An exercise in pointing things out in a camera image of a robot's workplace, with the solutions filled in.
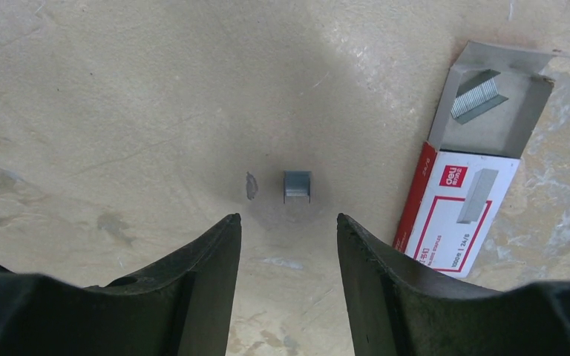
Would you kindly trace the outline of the small staple strip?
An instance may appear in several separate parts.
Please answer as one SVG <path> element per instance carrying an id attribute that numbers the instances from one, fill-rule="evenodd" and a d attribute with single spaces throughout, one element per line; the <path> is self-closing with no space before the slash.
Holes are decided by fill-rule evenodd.
<path id="1" fill-rule="evenodd" d="M 284 171 L 284 202 L 291 197 L 305 197 L 308 199 L 308 202 L 311 202 L 311 178 L 311 171 Z"/>

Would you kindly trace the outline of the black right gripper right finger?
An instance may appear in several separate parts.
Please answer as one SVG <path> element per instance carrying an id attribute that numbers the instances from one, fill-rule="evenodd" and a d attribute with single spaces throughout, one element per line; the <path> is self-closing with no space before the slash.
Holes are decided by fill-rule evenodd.
<path id="1" fill-rule="evenodd" d="M 337 246 L 357 355 L 570 355 L 570 281 L 495 291 L 449 277 L 346 214 Z"/>

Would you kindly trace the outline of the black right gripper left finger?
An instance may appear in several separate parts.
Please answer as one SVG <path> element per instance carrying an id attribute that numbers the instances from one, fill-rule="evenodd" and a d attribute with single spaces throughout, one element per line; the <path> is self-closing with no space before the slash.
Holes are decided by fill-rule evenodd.
<path id="1" fill-rule="evenodd" d="M 0 355 L 224 355 L 241 237 L 227 215 L 106 286 L 0 273 Z"/>

